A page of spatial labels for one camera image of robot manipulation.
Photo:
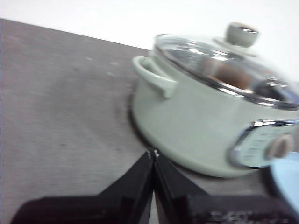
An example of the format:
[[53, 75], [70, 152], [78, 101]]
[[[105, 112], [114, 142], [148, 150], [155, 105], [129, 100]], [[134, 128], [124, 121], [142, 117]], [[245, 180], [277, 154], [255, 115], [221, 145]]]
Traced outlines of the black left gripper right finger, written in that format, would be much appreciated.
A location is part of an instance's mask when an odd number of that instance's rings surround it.
[[154, 191], [166, 224], [297, 224], [282, 201], [265, 196], [211, 195], [155, 153]]

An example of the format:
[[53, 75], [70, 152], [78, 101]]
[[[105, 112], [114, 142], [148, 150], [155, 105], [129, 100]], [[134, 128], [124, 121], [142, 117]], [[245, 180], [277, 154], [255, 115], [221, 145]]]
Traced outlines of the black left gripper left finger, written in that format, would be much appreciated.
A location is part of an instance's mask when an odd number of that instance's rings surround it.
[[137, 224], [152, 197], [154, 158], [145, 152], [97, 195], [43, 197], [25, 202], [13, 224]]

